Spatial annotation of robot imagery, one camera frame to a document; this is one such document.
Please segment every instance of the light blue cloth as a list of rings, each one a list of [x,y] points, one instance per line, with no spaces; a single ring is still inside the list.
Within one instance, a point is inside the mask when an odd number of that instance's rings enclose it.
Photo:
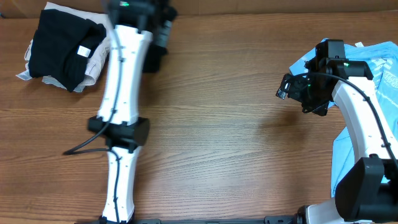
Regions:
[[[346,58],[363,60],[368,63],[376,84],[376,95],[380,107],[394,136],[398,139],[398,46],[385,42],[369,47],[353,47],[345,44]],[[315,57],[315,48],[290,67],[293,75],[308,72],[304,63]],[[333,143],[331,163],[331,196],[335,196],[336,186],[354,166],[353,144],[347,127]]]

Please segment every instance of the white cloth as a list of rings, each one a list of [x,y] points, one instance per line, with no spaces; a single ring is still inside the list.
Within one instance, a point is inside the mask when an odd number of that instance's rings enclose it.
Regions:
[[[86,86],[92,86],[96,83],[102,68],[104,67],[106,56],[109,54],[109,48],[111,45],[110,41],[110,31],[112,30],[112,25],[108,19],[106,14],[98,14],[94,12],[85,12],[76,9],[71,9],[65,6],[59,6],[57,4],[48,2],[44,8],[46,9],[57,9],[62,12],[67,12],[73,14],[75,16],[81,17],[83,19],[90,19],[97,24],[104,25],[106,29],[106,37],[99,44],[99,46],[95,49],[93,56],[88,59],[86,72],[85,72],[85,79],[75,88],[75,92],[82,92]],[[25,60],[29,61],[30,59],[30,48],[32,47],[33,40],[31,40],[30,45],[25,53]],[[17,77],[23,80],[29,80],[31,77],[29,75],[29,68],[28,63],[26,63],[25,68],[26,71],[22,72],[21,74],[17,75]],[[42,80],[46,84],[52,84],[61,88],[66,89],[60,82],[58,82],[55,78],[51,76],[45,76]]]

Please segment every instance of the folded black shirt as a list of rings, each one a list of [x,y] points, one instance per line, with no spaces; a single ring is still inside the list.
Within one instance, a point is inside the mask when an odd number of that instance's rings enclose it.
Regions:
[[[88,58],[105,37],[102,24],[56,9],[43,10],[29,60],[31,77],[51,75],[72,92],[84,80]],[[79,48],[84,56],[78,54]]]

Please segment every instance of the garment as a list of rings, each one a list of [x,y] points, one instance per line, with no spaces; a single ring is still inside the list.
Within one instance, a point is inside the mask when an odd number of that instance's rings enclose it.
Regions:
[[[105,64],[106,57],[109,53],[109,49],[110,49],[110,37],[109,37],[110,33],[109,32],[112,29],[112,25],[109,22],[108,16],[106,14],[98,14],[98,13],[94,13],[94,12],[79,11],[76,9],[71,9],[69,7],[59,6],[59,5],[51,3],[51,2],[48,2],[44,9],[45,10],[57,9],[59,11],[67,12],[69,14],[73,14],[73,15],[81,17],[83,19],[89,19],[97,24],[104,25],[107,30],[107,36],[99,44],[99,46],[97,46],[92,57],[88,59],[88,63],[86,65],[86,70],[85,70],[84,80],[74,90],[75,92],[82,92],[86,86],[91,86],[96,83],[98,77],[100,76],[102,68]],[[30,42],[30,45],[29,45],[29,47],[25,53],[25,57],[24,57],[25,60],[28,61],[28,63],[25,66],[26,71],[17,75],[17,77],[19,77],[23,80],[31,79],[28,64],[29,64],[29,60],[30,60],[30,50],[31,50],[32,44],[33,44],[33,40]],[[53,78],[51,76],[43,77],[42,81],[46,84],[52,84],[52,85],[58,86],[60,88],[65,88],[60,82],[58,82],[55,78]]]
[[[31,47],[31,77],[51,75],[72,92],[84,80],[88,58],[105,37],[102,24],[56,9],[43,10]]]
[[[398,139],[398,46],[385,42],[369,47],[353,47],[345,45],[346,58],[363,60],[368,63],[376,85],[376,95],[387,123]],[[315,56],[315,49],[304,55],[290,67],[293,75],[307,72],[304,61]],[[349,138],[347,127],[333,143],[331,164],[331,196],[335,196],[336,186],[354,166],[353,144]]]

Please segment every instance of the wooden surface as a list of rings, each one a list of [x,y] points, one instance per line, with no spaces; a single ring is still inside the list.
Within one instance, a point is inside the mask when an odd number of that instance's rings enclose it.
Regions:
[[[0,20],[0,223],[95,219],[106,155],[61,154],[91,136],[105,79],[76,94],[16,78],[37,24]],[[142,80],[152,129],[137,167],[137,218],[262,218],[329,199],[340,112],[302,114],[275,97],[290,65],[325,37],[398,42],[398,13],[180,17],[162,71]]]
[[[39,18],[49,0],[3,0],[0,12],[8,18]],[[103,12],[100,0],[51,0],[90,12]],[[282,12],[367,12],[398,9],[398,0],[171,0],[180,15]]]

